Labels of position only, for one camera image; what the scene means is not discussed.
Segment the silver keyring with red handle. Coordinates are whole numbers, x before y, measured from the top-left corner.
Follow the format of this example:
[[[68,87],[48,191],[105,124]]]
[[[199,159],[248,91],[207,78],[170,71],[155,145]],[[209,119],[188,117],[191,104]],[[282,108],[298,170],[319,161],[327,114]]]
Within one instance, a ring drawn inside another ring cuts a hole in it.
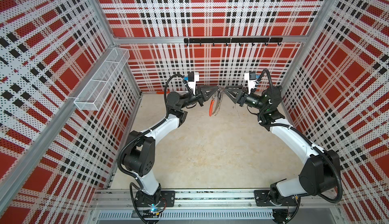
[[[222,86],[218,86],[217,91],[211,97],[211,104],[209,107],[209,116],[216,116],[221,107],[222,99],[223,99],[224,88]]]

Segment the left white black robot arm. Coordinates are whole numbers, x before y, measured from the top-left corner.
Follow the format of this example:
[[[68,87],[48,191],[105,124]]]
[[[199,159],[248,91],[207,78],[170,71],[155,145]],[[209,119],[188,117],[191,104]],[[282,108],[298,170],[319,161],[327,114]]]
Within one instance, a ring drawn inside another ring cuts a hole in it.
[[[168,85],[174,78],[181,79],[187,89],[185,94],[167,92]],[[203,106],[204,102],[208,101],[219,89],[218,86],[197,86],[198,80],[195,73],[189,73],[187,77],[181,74],[171,76],[164,88],[166,110],[164,118],[144,131],[132,131],[119,152],[116,160],[119,171],[136,180],[137,195],[143,198],[149,206],[157,206],[162,199],[161,185],[152,171],[157,144],[185,122],[187,111],[183,108],[194,104]]]

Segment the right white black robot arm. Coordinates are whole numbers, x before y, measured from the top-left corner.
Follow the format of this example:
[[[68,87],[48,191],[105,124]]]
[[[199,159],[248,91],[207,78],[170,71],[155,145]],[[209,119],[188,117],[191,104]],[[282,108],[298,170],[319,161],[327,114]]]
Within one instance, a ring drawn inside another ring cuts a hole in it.
[[[282,140],[304,165],[297,177],[271,184],[269,200],[280,206],[288,197],[319,196],[339,203],[343,197],[339,155],[313,143],[278,111],[282,87],[272,83],[267,69],[259,76],[248,72],[245,80],[246,87],[226,86],[224,93],[239,106],[258,109],[259,125]]]

